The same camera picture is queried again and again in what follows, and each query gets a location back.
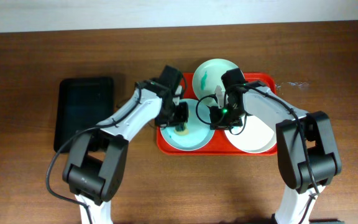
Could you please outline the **mint green plate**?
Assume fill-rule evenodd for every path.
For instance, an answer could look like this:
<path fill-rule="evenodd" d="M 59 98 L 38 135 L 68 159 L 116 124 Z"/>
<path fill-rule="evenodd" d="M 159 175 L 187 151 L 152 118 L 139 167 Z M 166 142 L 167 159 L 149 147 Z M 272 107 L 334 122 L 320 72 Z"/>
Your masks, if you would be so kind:
<path fill-rule="evenodd" d="M 228 71 L 238 68 L 238 66 L 226 59 L 215 58 L 203 62 L 194 72 L 192 88 L 197 99 L 204 96 L 215 94 L 216 87 L 222 91 L 225 87 L 221 77 Z"/>

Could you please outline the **green yellow sponge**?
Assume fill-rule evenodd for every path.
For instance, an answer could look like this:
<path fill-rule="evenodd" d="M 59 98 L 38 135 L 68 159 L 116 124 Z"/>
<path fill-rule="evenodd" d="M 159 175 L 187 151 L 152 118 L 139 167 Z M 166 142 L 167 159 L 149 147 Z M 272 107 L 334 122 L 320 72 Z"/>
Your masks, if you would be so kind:
<path fill-rule="evenodd" d="M 175 126 L 173 131 L 178 136 L 186 136 L 189 133 L 186 123 L 181 123 L 178 126 Z"/>

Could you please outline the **white plate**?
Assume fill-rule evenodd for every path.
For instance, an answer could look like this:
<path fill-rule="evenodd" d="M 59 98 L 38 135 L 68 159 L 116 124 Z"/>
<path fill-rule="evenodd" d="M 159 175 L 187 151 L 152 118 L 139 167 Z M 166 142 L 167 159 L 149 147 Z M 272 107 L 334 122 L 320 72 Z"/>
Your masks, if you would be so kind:
<path fill-rule="evenodd" d="M 248 116 L 245 126 L 224 133 L 236 149 L 251 154 L 267 152 L 275 145 L 274 131 L 256 116 Z"/>

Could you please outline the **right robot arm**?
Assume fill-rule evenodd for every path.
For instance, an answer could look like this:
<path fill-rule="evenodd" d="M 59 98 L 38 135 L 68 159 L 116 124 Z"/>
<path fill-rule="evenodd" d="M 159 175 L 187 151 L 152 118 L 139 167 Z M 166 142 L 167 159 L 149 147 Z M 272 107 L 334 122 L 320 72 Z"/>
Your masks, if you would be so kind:
<path fill-rule="evenodd" d="M 342 162 L 329 116 L 309 113 L 287 103 L 261 81 L 248 82 L 240 68 L 221 76 L 216 89 L 211 129 L 231 131 L 256 116 L 274 131 L 278 169 L 286 184 L 272 218 L 275 223 L 309 223 L 320 193 L 341 173 Z"/>

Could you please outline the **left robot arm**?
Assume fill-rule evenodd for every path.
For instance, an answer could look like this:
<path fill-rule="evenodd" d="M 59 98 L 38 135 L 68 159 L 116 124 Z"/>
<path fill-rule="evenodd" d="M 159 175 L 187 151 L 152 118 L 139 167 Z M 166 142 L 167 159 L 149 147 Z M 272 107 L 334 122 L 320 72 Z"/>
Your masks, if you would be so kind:
<path fill-rule="evenodd" d="M 62 179 L 80 206 L 82 223 L 111 223 L 111 199 L 124 175 L 129 143 L 149 122 L 161 128 L 188 120 L 180 102 L 181 71 L 166 66 L 158 78 L 136 83 L 133 96 L 113 115 L 69 139 Z"/>

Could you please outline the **light blue plate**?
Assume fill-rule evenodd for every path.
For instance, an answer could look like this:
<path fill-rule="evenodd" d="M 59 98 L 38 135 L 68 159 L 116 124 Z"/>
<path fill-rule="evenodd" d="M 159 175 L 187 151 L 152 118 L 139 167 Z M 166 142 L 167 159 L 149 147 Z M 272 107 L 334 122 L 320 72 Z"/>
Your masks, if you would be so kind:
<path fill-rule="evenodd" d="M 208 124 L 201 122 L 196 115 L 197 100 L 182 99 L 180 103 L 188 105 L 188 121 L 185 123 L 185 132 L 179 134 L 175 127 L 163 128 L 160 133 L 163 139 L 175 149 L 181 151 L 195 151 L 207 145 L 212 139 L 214 130 Z"/>

